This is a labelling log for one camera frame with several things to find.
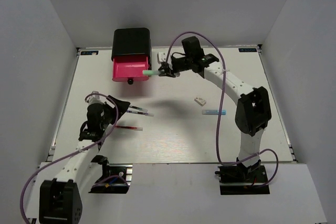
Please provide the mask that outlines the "white staples box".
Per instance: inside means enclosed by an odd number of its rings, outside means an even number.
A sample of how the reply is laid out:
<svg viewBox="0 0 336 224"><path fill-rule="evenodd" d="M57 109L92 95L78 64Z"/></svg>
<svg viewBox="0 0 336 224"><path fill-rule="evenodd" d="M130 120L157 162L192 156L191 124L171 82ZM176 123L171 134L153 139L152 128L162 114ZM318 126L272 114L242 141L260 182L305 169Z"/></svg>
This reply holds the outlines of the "white staples box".
<svg viewBox="0 0 336 224"><path fill-rule="evenodd" d="M196 97L194 101L199 104L200 106L204 106L206 104L206 100L203 98Z"/></svg>

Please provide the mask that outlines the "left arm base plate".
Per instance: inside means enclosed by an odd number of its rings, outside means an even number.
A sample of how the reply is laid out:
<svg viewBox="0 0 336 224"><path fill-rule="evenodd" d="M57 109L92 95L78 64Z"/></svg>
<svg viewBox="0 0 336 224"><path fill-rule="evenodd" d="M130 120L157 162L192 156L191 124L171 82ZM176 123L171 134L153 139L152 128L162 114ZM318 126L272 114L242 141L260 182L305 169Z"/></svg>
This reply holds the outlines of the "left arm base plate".
<svg viewBox="0 0 336 224"><path fill-rule="evenodd" d="M112 164L102 155L97 155L92 161L101 166L102 175L89 193L126 194L128 192L132 179L132 164Z"/></svg>

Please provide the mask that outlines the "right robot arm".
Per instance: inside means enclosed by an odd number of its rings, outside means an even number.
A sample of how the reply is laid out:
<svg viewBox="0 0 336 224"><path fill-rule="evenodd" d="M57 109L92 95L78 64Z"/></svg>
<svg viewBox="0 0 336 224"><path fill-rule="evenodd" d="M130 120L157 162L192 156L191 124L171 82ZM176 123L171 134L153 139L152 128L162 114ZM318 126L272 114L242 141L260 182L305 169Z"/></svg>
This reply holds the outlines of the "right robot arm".
<svg viewBox="0 0 336 224"><path fill-rule="evenodd" d="M219 87L221 100L228 96L236 105L235 124L241 132L240 150L235 162L220 162L222 166L237 166L238 177L247 182L260 167L260 143L271 119L269 94L266 88L255 88L240 80L225 65L223 55L205 54L200 45L201 34L192 32L182 40L183 56L175 58L168 53L161 62L159 75L176 78L181 72L193 71Z"/></svg>

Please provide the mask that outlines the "blue highlighter marker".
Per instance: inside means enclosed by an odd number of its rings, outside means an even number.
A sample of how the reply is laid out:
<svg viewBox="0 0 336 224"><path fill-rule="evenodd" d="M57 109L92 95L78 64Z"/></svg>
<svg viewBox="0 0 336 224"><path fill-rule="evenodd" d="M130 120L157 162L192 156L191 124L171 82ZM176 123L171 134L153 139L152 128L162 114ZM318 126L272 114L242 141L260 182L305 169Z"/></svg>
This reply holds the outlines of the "blue highlighter marker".
<svg viewBox="0 0 336 224"><path fill-rule="evenodd" d="M203 115L226 115L226 110L202 110Z"/></svg>

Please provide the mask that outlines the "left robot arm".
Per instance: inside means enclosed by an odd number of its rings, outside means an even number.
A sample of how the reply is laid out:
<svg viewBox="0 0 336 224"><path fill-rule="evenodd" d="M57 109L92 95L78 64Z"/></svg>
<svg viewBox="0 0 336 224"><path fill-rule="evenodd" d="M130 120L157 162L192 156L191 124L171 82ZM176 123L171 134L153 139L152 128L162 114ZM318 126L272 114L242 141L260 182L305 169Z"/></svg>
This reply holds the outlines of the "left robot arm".
<svg viewBox="0 0 336 224"><path fill-rule="evenodd" d="M79 223L81 193L89 192L97 180L104 182L110 178L107 158L99 151L130 103L97 92L89 94L85 101L87 119L80 128L75 151L64 157L67 162L56 177L40 186L40 223Z"/></svg>

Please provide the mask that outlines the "green highlighter marker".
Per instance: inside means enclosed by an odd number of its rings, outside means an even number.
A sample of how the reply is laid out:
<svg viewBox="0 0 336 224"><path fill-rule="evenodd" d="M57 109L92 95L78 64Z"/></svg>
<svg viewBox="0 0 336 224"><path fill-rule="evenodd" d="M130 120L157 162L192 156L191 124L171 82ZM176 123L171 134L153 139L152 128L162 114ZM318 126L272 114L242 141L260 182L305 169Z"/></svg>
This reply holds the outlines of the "green highlighter marker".
<svg viewBox="0 0 336 224"><path fill-rule="evenodd" d="M158 70L143 70L142 73L144 76L159 76L161 72Z"/></svg>

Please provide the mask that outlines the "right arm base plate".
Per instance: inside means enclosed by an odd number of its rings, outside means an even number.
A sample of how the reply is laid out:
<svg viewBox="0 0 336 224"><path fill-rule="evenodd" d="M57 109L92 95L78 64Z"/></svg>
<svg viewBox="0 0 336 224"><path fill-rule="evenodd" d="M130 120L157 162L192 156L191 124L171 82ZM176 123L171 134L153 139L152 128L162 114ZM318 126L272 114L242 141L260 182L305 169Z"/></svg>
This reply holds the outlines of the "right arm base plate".
<svg viewBox="0 0 336 224"><path fill-rule="evenodd" d="M258 169L243 175L237 166L218 167L215 175L219 178L221 195L269 195L268 185L262 186L268 181L266 169L261 165Z"/></svg>

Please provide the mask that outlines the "green pen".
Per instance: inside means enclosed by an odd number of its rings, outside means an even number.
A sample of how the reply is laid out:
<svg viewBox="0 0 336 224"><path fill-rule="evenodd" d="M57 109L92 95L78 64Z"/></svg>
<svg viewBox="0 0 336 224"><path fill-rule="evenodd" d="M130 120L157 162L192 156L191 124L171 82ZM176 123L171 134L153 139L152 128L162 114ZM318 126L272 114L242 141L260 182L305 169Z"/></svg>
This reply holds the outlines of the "green pen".
<svg viewBox="0 0 336 224"><path fill-rule="evenodd" d="M141 107L138 107L138 106L129 106L130 109L135 109L135 110L138 110L138 111L141 111L141 112L147 112L148 110L145 109L145 108L141 108Z"/></svg>

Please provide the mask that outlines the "pink top drawer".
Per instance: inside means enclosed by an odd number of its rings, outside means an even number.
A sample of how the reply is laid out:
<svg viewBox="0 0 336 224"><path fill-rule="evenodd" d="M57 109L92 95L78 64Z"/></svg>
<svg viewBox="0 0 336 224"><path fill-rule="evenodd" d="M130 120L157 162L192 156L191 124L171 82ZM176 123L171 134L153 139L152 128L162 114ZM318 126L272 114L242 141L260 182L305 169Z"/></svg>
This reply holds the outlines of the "pink top drawer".
<svg viewBox="0 0 336 224"><path fill-rule="evenodd" d="M147 81L149 76L143 74L149 70L149 58L147 55L122 55L113 58L112 80L114 82L126 82L132 85L134 82Z"/></svg>

